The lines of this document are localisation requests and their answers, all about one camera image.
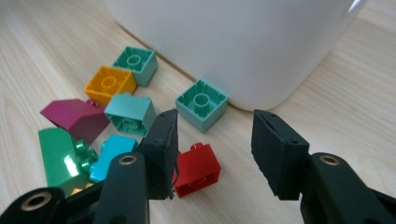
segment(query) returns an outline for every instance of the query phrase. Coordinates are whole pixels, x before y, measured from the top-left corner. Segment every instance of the magenta lego brick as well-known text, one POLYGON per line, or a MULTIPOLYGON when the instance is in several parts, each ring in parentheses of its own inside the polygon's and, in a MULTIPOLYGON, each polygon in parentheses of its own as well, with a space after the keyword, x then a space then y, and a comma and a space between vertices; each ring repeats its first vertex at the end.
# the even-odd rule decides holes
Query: magenta lego brick
POLYGON ((52 101, 40 113, 57 127, 89 145, 110 122, 105 115, 105 107, 79 99, 52 101))

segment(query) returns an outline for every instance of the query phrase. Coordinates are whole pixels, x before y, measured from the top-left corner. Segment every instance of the wood grain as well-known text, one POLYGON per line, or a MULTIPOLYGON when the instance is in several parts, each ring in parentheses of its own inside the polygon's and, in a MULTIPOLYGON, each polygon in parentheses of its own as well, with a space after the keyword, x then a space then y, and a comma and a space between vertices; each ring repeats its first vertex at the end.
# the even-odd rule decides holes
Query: wood grain
MULTIPOLYGON (((0 213, 46 186, 37 131, 52 100, 87 99, 83 88, 125 46, 142 44, 101 1, 0 1, 0 213)), ((310 144, 349 162, 371 188, 396 197, 396 5, 369 1, 318 68, 272 109, 310 144)), ((157 113, 175 107, 192 81, 159 59, 146 88, 157 113)), ((303 223, 299 202, 274 197, 250 154, 252 113, 232 105, 207 132, 179 117, 179 149, 212 146, 219 183, 183 199, 150 202, 152 223, 303 223)), ((92 144, 116 130, 109 125, 92 144)))

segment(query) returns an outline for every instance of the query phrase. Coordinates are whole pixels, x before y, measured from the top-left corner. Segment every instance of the light blue lego brick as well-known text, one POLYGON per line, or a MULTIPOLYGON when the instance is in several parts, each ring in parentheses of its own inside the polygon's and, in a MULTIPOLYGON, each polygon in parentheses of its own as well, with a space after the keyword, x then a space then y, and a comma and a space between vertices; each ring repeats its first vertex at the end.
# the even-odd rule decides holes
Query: light blue lego brick
POLYGON ((179 114, 205 133, 227 109, 228 96, 203 80, 197 80, 176 98, 179 114))
POLYGON ((158 67, 155 51, 152 49, 139 49, 126 47, 113 67, 132 71, 137 85, 147 86, 158 67))
POLYGON ((111 161, 122 153, 133 151, 137 146, 137 141, 133 138, 111 134, 102 144, 99 160, 91 166, 90 180, 99 182, 106 179, 111 161))
POLYGON ((115 94, 105 114, 119 132, 140 136, 146 136, 157 116, 150 98, 129 93, 115 94))

